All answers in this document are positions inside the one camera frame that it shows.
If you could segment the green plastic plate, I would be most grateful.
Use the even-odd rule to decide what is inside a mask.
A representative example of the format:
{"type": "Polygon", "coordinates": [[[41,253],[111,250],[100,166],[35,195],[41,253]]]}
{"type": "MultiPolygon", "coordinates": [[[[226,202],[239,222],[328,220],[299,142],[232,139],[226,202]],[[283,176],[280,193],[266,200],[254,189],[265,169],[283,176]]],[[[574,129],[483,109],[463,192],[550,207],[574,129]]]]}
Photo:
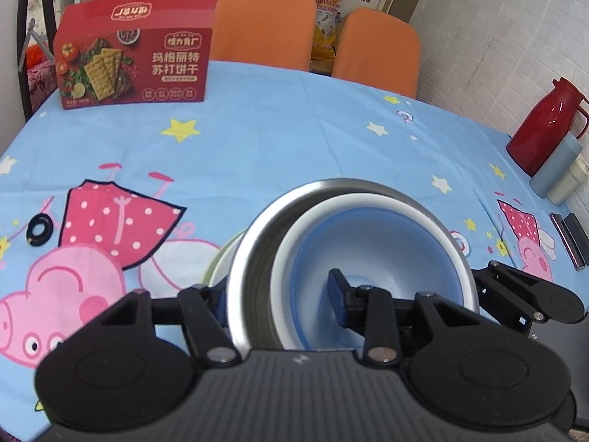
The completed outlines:
{"type": "Polygon", "coordinates": [[[239,232],[227,241],[213,258],[203,277],[202,283],[206,286],[215,286],[229,275],[234,254],[240,245],[244,232],[239,232]]]}

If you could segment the stainless steel bowl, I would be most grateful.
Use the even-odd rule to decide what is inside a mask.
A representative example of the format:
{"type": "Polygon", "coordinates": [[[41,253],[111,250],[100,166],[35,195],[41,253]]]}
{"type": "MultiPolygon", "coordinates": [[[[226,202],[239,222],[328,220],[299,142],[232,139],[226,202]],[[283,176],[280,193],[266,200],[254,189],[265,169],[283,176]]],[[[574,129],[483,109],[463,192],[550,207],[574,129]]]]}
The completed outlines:
{"type": "MultiPolygon", "coordinates": [[[[306,210],[330,197],[355,193],[414,201],[398,190],[368,180],[318,180],[283,194],[251,223],[234,254],[227,284],[228,327],[234,346],[241,354],[251,349],[291,350],[282,348],[279,343],[269,311],[269,280],[279,244],[306,210]]],[[[441,224],[434,214],[418,205],[441,224]]]]}

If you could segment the blue plastic bowl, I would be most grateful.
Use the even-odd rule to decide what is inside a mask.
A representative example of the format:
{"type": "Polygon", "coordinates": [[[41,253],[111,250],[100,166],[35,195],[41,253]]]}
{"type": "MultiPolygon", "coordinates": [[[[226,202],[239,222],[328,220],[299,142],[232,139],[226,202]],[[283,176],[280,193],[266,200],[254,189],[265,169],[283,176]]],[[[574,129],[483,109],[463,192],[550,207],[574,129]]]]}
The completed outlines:
{"type": "Polygon", "coordinates": [[[350,208],[319,222],[293,256],[289,305],[298,348],[362,348],[362,337],[339,326],[328,300],[331,269],[353,287],[383,288],[399,299],[429,291],[463,304],[453,260],[426,228],[384,208],[350,208]]]}

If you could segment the white ceramic bowl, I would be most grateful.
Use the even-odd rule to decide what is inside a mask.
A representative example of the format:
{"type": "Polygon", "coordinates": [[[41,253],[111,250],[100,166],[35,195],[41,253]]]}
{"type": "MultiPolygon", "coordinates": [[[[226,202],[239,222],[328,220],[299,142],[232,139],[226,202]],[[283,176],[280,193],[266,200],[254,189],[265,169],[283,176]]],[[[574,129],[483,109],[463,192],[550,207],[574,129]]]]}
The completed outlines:
{"type": "Polygon", "coordinates": [[[421,208],[415,201],[400,200],[382,194],[343,194],[330,197],[306,210],[288,229],[279,244],[269,280],[269,311],[282,348],[317,350],[296,346],[296,330],[293,328],[292,310],[289,305],[289,271],[293,268],[293,256],[303,241],[303,237],[330,215],[350,208],[384,208],[387,211],[404,214],[407,218],[411,218],[426,228],[442,245],[445,245],[453,260],[462,286],[463,304],[461,305],[470,310],[477,310],[478,298],[475,294],[473,276],[462,252],[458,249],[449,231],[427,214],[424,208],[421,208]]]}

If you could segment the black phone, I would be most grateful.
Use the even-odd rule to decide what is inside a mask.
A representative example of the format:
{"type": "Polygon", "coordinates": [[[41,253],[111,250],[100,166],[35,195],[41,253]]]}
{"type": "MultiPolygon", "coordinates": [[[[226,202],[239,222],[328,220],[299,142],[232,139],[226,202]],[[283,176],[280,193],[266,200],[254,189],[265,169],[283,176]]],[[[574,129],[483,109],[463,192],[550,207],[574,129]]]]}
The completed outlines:
{"type": "Polygon", "coordinates": [[[561,217],[560,214],[550,213],[549,218],[552,221],[552,224],[556,228],[558,235],[562,239],[562,242],[565,246],[566,252],[568,256],[571,258],[571,262],[577,271],[580,271],[586,267],[586,263],[584,262],[583,257],[581,256],[581,252],[577,248],[576,243],[574,242],[572,235],[568,232],[568,229],[564,225],[564,219],[561,217]]]}

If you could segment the dark flat case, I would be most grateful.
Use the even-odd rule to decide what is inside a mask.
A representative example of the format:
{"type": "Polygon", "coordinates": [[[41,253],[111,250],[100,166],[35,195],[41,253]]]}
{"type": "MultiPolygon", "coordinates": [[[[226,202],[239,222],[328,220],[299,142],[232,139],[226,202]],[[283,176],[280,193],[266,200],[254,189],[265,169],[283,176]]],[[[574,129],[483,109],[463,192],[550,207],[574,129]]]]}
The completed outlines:
{"type": "Polygon", "coordinates": [[[589,263],[589,238],[587,233],[582,228],[580,221],[576,217],[576,214],[569,213],[564,218],[564,224],[567,231],[570,233],[573,242],[583,260],[585,266],[589,263]]]}

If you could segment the grey blue tumbler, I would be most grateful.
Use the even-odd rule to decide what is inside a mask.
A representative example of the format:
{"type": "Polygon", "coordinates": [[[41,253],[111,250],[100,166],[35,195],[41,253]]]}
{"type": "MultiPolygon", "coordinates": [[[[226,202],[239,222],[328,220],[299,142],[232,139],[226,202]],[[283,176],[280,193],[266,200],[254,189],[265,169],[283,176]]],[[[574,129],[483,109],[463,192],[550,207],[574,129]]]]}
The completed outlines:
{"type": "Polygon", "coordinates": [[[538,197],[546,197],[551,188],[561,180],[581,154],[582,149],[579,140],[571,132],[568,132],[530,180],[533,192],[538,197]]]}

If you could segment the cream cup with lid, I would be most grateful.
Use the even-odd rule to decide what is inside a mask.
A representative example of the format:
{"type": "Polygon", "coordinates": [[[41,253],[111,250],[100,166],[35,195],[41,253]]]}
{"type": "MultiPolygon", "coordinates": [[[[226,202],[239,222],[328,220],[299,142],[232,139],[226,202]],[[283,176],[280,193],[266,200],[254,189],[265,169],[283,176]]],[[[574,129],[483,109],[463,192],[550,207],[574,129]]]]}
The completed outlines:
{"type": "Polygon", "coordinates": [[[557,180],[547,193],[548,200],[552,204],[562,204],[588,179],[588,163],[582,155],[579,155],[563,176],[557,180]]]}

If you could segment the blue cartoon tablecloth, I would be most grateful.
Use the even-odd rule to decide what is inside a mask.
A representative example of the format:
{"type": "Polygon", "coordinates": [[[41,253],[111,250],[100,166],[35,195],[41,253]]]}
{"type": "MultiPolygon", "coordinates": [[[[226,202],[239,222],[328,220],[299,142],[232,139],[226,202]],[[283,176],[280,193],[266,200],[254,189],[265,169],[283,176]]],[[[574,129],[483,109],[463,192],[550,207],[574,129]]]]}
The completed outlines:
{"type": "Polygon", "coordinates": [[[298,71],[215,63],[200,103],[66,111],[50,97],[1,162],[1,426],[33,439],[48,351],[136,288],[178,290],[271,201],[372,180],[419,201],[474,267],[539,256],[587,297],[507,136],[442,109],[298,71]]]}

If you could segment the red thermos jug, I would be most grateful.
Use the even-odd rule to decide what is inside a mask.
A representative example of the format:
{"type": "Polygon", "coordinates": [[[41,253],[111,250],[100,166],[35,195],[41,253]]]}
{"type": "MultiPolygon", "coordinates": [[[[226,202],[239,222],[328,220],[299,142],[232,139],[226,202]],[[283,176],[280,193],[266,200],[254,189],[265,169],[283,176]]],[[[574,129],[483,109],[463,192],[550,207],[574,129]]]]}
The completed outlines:
{"type": "Polygon", "coordinates": [[[511,159],[533,177],[572,129],[575,115],[588,120],[581,107],[588,99],[566,78],[553,79],[554,88],[530,111],[506,145],[511,159]]]}

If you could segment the right orange chair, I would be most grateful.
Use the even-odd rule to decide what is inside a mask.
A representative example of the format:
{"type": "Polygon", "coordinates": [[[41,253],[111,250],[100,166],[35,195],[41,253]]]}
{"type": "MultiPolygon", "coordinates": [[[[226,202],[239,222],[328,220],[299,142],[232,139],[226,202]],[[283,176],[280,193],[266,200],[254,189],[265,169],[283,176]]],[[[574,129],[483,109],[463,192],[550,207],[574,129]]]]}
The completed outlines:
{"type": "Polygon", "coordinates": [[[373,9],[355,9],[343,23],[331,76],[414,98],[420,53],[409,24],[373,9]]]}

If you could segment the orange chair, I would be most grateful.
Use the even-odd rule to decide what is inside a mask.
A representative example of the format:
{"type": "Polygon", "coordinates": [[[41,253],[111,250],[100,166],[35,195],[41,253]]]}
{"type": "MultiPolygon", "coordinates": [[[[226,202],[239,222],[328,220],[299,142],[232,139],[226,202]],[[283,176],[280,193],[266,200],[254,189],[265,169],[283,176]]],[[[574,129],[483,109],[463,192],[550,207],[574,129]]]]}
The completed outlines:
{"type": "Polygon", "coordinates": [[[409,24],[373,9],[355,9],[343,23],[331,76],[414,98],[420,53],[409,24]]]}
{"type": "Polygon", "coordinates": [[[211,58],[310,70],[315,0],[218,0],[211,58]]]}

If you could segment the red cracker box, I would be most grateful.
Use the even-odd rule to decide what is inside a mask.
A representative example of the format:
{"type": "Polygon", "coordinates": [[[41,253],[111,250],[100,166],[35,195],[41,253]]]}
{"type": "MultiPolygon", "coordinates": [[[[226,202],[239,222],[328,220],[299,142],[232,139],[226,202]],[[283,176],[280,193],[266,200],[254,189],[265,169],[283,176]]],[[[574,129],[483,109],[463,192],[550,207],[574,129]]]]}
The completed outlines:
{"type": "Polygon", "coordinates": [[[205,98],[218,0],[81,0],[62,13],[55,71],[66,110],[205,98]]]}

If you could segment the left orange chair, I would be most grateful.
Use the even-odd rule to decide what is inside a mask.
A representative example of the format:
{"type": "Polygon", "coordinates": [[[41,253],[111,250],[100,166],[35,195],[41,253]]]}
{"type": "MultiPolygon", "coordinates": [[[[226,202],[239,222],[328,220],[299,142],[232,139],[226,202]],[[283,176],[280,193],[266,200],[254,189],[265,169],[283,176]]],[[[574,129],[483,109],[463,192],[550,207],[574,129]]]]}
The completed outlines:
{"type": "Polygon", "coordinates": [[[211,58],[310,70],[315,0],[218,0],[211,58]]]}

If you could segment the yellow snack bag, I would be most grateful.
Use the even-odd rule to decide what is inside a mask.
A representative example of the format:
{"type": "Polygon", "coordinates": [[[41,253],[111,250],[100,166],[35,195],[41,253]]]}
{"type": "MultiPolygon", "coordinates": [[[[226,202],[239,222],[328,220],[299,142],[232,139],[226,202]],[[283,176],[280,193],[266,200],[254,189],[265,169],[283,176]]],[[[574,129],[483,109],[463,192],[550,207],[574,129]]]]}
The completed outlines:
{"type": "Polygon", "coordinates": [[[313,50],[311,50],[310,70],[317,74],[329,75],[335,58],[335,46],[338,42],[339,0],[315,0],[317,18],[314,26],[313,50]]]}

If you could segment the black stand pole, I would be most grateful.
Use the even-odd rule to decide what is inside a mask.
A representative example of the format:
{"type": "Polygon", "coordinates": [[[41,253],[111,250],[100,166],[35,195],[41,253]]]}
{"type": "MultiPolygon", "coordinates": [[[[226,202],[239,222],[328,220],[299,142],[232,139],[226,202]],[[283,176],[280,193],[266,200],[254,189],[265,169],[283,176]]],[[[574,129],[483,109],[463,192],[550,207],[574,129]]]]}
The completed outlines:
{"type": "Polygon", "coordinates": [[[46,39],[43,39],[35,30],[35,20],[28,20],[28,0],[18,0],[17,3],[17,75],[20,89],[21,104],[25,121],[33,116],[31,95],[28,83],[27,48],[31,39],[34,39],[41,47],[42,52],[49,61],[53,61],[53,41],[57,31],[54,0],[41,0],[42,16],[46,30],[46,39]]]}

